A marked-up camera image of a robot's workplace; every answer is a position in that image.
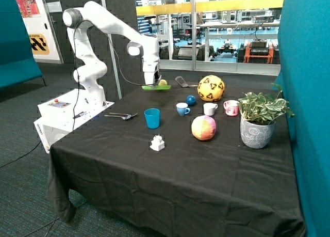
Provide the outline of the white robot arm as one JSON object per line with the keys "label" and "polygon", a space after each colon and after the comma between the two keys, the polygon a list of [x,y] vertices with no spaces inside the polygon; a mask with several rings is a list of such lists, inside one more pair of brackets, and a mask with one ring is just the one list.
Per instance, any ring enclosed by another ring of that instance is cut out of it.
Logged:
{"label": "white robot arm", "polygon": [[84,63],[73,75],[87,91],[88,103],[102,106],[106,102],[104,89],[97,79],[106,74],[107,66],[92,49],[87,35],[87,30],[92,26],[106,35],[121,35],[129,39],[126,50],[130,56],[141,57],[145,85],[151,89],[156,87],[161,77],[158,74],[159,43],[154,33],[140,34],[93,1],[85,3],[83,7],[65,10],[62,19],[67,26],[74,55]]}

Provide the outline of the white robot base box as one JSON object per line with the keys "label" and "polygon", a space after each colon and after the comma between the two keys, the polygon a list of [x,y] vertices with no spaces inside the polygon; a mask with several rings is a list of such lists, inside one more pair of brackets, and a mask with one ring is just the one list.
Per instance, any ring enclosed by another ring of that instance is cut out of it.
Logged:
{"label": "white robot base box", "polygon": [[73,130],[112,106],[110,101],[95,104],[84,89],[74,89],[38,105],[41,117],[34,122],[46,153]]}

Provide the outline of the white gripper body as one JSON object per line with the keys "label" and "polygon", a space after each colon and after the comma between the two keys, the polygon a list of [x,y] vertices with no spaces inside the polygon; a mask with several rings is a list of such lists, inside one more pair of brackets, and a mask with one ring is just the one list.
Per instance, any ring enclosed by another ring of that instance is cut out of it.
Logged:
{"label": "white gripper body", "polygon": [[148,86],[155,85],[161,78],[159,74],[159,60],[144,60],[142,65],[145,84]]}

